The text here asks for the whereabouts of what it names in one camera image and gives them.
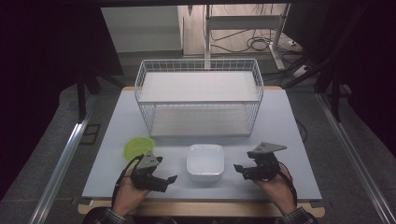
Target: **white wire basket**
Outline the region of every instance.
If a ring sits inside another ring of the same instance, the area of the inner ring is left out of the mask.
[[[145,60],[134,84],[151,136],[250,136],[262,93],[254,59]]]

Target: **sleeve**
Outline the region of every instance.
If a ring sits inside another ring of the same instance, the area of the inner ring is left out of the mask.
[[[95,220],[95,224],[124,224],[125,218],[117,215],[110,208],[107,208],[106,211]]]
[[[278,224],[318,224],[317,220],[310,213],[300,207],[294,212],[282,217]]]

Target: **hand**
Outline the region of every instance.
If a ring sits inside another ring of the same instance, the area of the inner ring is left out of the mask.
[[[128,170],[120,183],[119,192],[114,202],[113,211],[126,217],[141,204],[150,193],[147,189],[136,189],[131,180],[132,170]]]
[[[292,180],[292,177],[289,175],[285,166],[280,165],[280,171]],[[293,195],[291,194],[290,188],[280,175],[276,175],[276,177],[270,181],[253,180],[253,182],[268,195],[271,202],[280,210],[283,216],[290,214],[297,209],[294,205]]]

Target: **wooden table edge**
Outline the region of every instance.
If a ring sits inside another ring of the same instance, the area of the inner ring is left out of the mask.
[[[87,214],[94,207],[110,207],[109,200],[92,200],[89,205],[79,204],[78,212]],[[310,203],[298,203],[314,217],[323,217],[324,207],[313,208]],[[142,202],[132,213],[150,217],[281,217],[273,203],[263,202]]]

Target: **metal rail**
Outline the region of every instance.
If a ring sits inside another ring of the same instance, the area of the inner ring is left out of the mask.
[[[332,128],[334,129],[338,139],[341,141],[341,144],[343,145],[343,148],[349,158],[350,163],[355,169],[355,172],[361,180],[364,189],[370,197],[376,212],[382,219],[382,222],[386,224],[396,224],[395,216],[392,214],[392,211],[389,208],[389,204],[385,199],[384,195],[382,194],[381,189],[378,187],[378,185],[375,183],[370,173],[368,172],[366,166],[361,160],[361,157],[359,156],[359,153],[347,136],[343,125],[337,122],[337,120],[332,115],[332,112],[329,109],[330,104],[326,98],[325,93],[318,93],[317,97],[323,111],[325,112],[328,120],[330,121],[330,124],[332,125]]]
[[[45,222],[50,208],[53,204],[53,201],[55,200],[56,194],[58,193],[58,190],[62,185],[62,182],[64,181],[64,176],[76,152],[79,140],[81,139],[84,130],[88,124],[88,121],[91,118],[93,107],[96,103],[96,98],[97,96],[91,95],[88,99],[87,115],[81,123],[76,124],[72,134],[70,135],[70,138],[64,148],[64,152],[62,153],[61,158],[56,164],[52,176],[49,179],[49,183],[44,189],[44,192],[41,195],[40,201],[38,201],[38,204],[32,214],[32,217],[29,220],[29,223],[36,224]]]

